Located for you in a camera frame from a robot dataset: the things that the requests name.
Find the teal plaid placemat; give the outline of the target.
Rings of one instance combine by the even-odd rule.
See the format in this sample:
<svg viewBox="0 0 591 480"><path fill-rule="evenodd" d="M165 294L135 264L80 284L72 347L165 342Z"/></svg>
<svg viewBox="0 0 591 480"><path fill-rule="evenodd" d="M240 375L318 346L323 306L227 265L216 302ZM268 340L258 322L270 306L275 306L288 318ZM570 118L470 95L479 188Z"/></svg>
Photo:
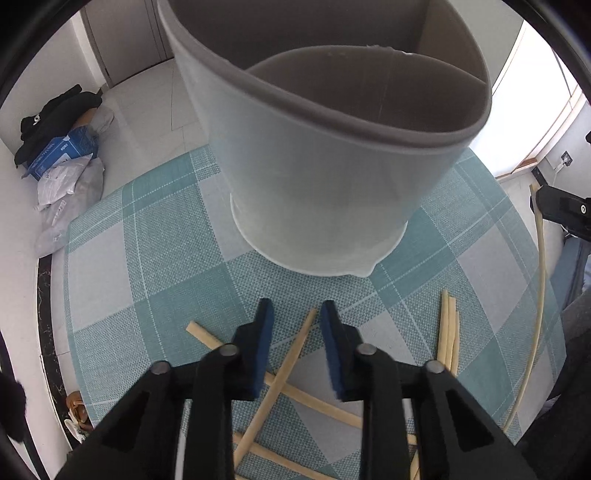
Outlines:
<svg viewBox="0 0 591 480"><path fill-rule="evenodd" d="M394 359L435 357L441 293L460 312L458 376L518 440L566 360L560 308L509 197L465 152L422 202L400 244L366 277L290 271L249 247L206 147L122 186L75 219L62 258L60 312L82 399L98 424L156 361L189 364L228 342L263 298L274 308L267 370L304 318L332 300L342 322Z"/></svg>

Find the brown shoes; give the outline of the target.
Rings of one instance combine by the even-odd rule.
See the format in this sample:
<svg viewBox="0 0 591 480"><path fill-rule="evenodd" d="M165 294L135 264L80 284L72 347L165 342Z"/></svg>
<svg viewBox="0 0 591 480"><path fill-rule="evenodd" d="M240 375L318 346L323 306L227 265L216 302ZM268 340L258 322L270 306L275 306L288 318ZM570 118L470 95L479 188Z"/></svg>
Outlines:
<svg viewBox="0 0 591 480"><path fill-rule="evenodd" d="M74 438L82 442L92 432L93 426L79 391L67 395L66 407L68 417L64 420L64 425Z"/></svg>

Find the grey plastic parcel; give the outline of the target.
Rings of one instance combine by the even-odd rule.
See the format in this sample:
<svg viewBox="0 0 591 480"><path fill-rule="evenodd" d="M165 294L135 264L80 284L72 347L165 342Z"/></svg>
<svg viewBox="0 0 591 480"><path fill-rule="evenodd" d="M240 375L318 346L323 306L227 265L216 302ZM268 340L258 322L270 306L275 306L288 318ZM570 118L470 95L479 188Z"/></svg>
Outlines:
<svg viewBox="0 0 591 480"><path fill-rule="evenodd" d="M41 231L35 242L38 258L51 255L67 243L70 223L102 197L104 165L93 158L76 183L73 194L66 195L41 212Z"/></svg>

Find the white utensil holder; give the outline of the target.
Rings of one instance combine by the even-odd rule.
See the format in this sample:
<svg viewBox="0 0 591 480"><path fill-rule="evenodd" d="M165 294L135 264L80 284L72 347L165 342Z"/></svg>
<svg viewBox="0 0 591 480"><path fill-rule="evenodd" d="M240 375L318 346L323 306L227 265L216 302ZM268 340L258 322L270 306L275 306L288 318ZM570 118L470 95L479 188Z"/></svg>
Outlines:
<svg viewBox="0 0 591 480"><path fill-rule="evenodd" d="M242 237L370 275L486 124L484 56L447 1L162 1Z"/></svg>

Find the white plastic parcel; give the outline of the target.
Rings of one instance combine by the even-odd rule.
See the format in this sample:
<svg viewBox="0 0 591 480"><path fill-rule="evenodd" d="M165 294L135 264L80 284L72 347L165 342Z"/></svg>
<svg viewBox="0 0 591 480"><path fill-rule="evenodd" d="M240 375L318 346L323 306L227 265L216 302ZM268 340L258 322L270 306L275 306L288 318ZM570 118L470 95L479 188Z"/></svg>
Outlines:
<svg viewBox="0 0 591 480"><path fill-rule="evenodd" d="M77 181L92 157L92 154L88 154L60 161L46 170L37 184L37 210L42 211L64 196L73 194Z"/></svg>

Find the blue cardboard box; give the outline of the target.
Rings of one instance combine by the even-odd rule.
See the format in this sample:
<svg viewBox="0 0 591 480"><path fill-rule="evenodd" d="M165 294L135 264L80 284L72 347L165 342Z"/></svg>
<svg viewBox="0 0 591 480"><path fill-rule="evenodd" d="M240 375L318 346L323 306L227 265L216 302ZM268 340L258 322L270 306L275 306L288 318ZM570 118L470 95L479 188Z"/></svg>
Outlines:
<svg viewBox="0 0 591 480"><path fill-rule="evenodd" d="M32 176L35 180L39 180L47 170L56 164L87 155L94 158L97 152L97 136L86 126L80 126L70 130L64 137L53 138L33 160L22 177Z"/></svg>

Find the black clothes pile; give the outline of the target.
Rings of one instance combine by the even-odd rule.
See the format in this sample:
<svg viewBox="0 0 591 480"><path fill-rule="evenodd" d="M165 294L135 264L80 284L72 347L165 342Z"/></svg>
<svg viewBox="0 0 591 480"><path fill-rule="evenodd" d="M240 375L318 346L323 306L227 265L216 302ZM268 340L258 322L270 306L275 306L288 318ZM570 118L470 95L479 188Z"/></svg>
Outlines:
<svg viewBox="0 0 591 480"><path fill-rule="evenodd" d="M79 84L49 100L35 115L21 120L22 145L14 156L16 167L29 167L55 137L64 137L87 111L102 104L100 94L83 91Z"/></svg>

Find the grey door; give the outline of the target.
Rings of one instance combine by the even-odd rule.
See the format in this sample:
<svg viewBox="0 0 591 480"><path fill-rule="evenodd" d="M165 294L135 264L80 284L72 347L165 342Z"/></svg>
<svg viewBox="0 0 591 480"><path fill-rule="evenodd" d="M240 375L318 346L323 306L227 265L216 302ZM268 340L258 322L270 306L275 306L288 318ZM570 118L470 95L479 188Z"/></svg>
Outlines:
<svg viewBox="0 0 591 480"><path fill-rule="evenodd" d="M94 0L80 13L109 87L173 58L155 0Z"/></svg>

